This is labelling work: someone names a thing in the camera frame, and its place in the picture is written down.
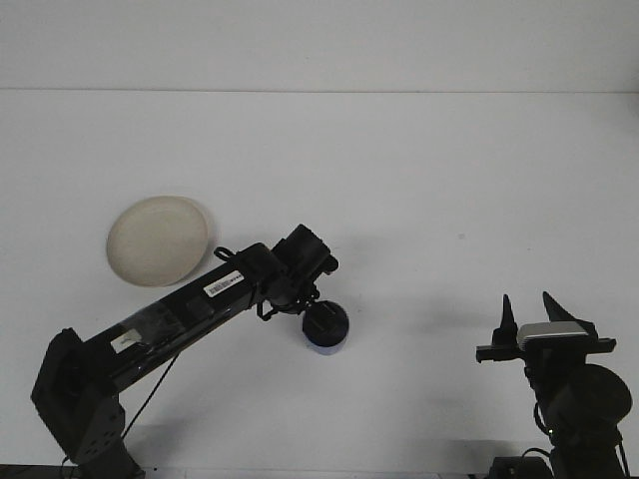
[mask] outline sticker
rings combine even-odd
[[[244,277],[239,271],[233,271],[227,274],[226,276],[221,277],[217,281],[212,282],[211,284],[206,286],[204,288],[204,292],[209,297],[215,297],[216,295],[220,294],[225,289],[229,289],[234,284],[237,284],[238,282],[243,280],[244,280]]]
[[[124,351],[128,347],[133,346],[136,342],[140,342],[141,340],[142,336],[140,335],[140,333],[136,329],[132,328],[111,341],[111,346],[116,350],[117,354],[120,354],[122,351]]]

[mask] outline barcode label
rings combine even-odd
[[[231,286],[237,284],[242,280],[244,280],[242,274],[239,271],[233,271],[206,286],[204,288],[204,292],[209,297],[214,297],[215,295],[220,294],[225,289],[229,289]]]

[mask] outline white table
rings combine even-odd
[[[525,323],[547,289],[618,338],[592,361],[639,391],[638,134],[637,95],[0,92],[0,463],[61,460],[29,400],[49,340],[172,290],[122,282],[104,253],[160,194],[200,202],[232,249],[309,226],[351,332],[323,357],[298,318],[243,313],[139,419],[143,466],[468,472],[546,445],[521,363],[474,347],[503,293]],[[130,415],[159,372],[122,395]],[[639,413],[620,428],[638,457]]]

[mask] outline paper plate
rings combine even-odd
[[[153,197],[134,204],[111,227],[107,259],[124,281],[166,286],[189,274],[207,250],[207,221],[182,197]]]

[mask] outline white backdrop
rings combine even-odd
[[[171,290],[123,283],[104,254],[119,212],[158,194],[201,202],[231,248],[307,224],[352,330],[323,357],[295,317],[225,325],[132,432],[143,465],[485,470],[541,439],[521,364],[474,362],[504,292],[522,322],[547,289],[618,337],[596,362],[639,390],[636,95],[5,92],[0,111],[0,463],[60,460],[29,401],[48,341]]]
[[[639,90],[634,0],[3,0],[0,87]]]

